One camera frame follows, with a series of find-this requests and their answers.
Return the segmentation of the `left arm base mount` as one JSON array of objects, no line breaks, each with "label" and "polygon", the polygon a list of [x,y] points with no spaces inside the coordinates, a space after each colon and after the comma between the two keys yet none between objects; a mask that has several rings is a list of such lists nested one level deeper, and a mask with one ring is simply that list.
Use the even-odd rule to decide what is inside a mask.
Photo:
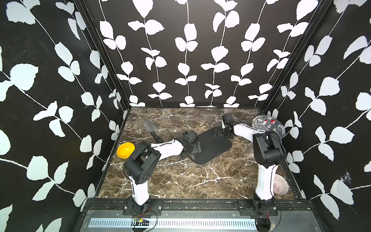
[{"label": "left arm base mount", "polygon": [[124,216],[160,216],[163,202],[161,200],[148,200],[142,206],[137,204],[134,199],[129,198],[124,206]]}]

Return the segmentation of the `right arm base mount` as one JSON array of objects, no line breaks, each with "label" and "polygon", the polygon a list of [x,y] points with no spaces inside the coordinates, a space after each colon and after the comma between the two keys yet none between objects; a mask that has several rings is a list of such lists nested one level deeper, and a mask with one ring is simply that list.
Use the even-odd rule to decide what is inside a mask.
[{"label": "right arm base mount", "polygon": [[252,218],[278,216],[274,199],[266,201],[258,201],[256,199],[239,200],[237,208],[241,216],[250,216]]}]

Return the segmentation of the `steel knife black handle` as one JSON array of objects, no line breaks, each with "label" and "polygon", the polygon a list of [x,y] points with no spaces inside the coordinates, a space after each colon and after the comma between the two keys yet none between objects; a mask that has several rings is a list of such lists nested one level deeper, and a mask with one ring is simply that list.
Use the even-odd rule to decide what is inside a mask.
[{"label": "steel knife black handle", "polygon": [[147,131],[152,135],[156,143],[164,143],[163,138],[157,134],[158,128],[153,124],[153,122],[145,120],[144,126],[147,129]]}]

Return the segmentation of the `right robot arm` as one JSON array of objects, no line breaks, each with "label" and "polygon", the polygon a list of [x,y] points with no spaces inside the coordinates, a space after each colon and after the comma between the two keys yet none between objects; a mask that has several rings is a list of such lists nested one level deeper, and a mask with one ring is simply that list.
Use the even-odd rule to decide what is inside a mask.
[{"label": "right robot arm", "polygon": [[256,211],[271,207],[274,203],[273,181],[278,165],[287,157],[282,145],[285,128],[277,119],[260,115],[249,126],[236,122],[232,114],[222,116],[222,126],[216,130],[216,136],[233,139],[242,137],[253,144],[254,158],[259,166],[258,183],[254,194]]}]

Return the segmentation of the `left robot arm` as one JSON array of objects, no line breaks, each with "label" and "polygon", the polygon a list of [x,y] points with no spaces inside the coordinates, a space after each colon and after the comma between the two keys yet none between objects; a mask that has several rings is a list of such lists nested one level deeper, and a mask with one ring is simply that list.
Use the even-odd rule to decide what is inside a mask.
[{"label": "left robot arm", "polygon": [[124,174],[132,186],[133,201],[138,206],[150,201],[148,180],[160,160],[174,156],[190,156],[201,151],[200,136],[193,131],[186,131],[182,137],[168,142],[141,142],[127,157],[123,167]]}]

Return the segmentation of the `black cutting board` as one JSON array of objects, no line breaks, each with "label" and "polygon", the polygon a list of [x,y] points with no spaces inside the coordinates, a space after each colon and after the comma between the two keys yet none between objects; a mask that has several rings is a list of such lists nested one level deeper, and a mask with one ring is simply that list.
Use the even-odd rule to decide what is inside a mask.
[{"label": "black cutting board", "polygon": [[232,142],[223,135],[224,129],[215,127],[199,135],[196,143],[197,153],[189,155],[195,164],[206,164],[232,148]]}]

